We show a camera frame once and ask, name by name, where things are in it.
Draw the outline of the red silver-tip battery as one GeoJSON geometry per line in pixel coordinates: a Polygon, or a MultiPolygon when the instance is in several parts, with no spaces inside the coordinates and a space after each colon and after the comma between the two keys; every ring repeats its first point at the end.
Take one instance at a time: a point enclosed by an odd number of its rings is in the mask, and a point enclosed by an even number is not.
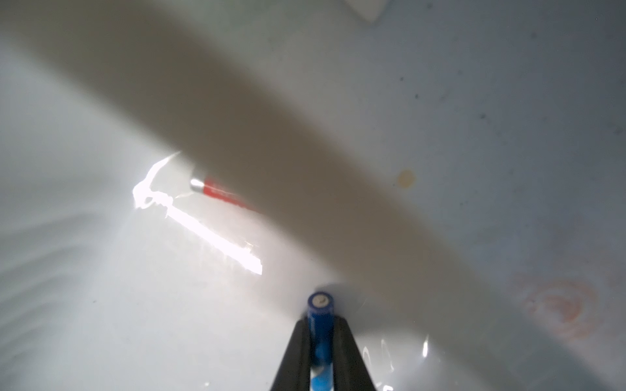
{"type": "Polygon", "coordinates": [[[221,202],[225,202],[230,205],[235,205],[239,208],[252,210],[252,208],[249,207],[246,202],[241,200],[238,195],[230,192],[225,187],[222,187],[211,178],[191,178],[189,183],[190,188],[194,192],[203,194],[204,196],[208,196],[215,200],[220,200],[221,202]]]}

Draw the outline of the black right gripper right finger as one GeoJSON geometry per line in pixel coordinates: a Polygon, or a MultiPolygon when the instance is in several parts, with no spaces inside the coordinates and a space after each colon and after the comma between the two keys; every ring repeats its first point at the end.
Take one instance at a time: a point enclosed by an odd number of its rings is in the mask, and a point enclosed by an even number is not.
{"type": "Polygon", "coordinates": [[[339,315],[334,316],[332,355],[335,391],[376,390],[349,324],[339,315]]]}

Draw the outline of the blue Huatai battery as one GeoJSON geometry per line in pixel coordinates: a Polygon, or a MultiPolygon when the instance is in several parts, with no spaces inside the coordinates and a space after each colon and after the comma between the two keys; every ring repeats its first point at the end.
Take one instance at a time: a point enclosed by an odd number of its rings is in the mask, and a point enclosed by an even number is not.
{"type": "Polygon", "coordinates": [[[311,337],[311,390],[331,391],[334,389],[334,299],[329,293],[316,292],[309,296],[307,320],[311,337]]]}

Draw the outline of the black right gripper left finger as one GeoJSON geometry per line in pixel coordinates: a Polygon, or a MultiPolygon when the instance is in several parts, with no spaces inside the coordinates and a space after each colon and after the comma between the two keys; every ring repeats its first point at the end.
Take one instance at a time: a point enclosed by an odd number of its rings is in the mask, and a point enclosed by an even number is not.
{"type": "Polygon", "coordinates": [[[311,388],[311,332],[306,318],[298,320],[270,387],[270,391],[309,391],[311,388]]]}

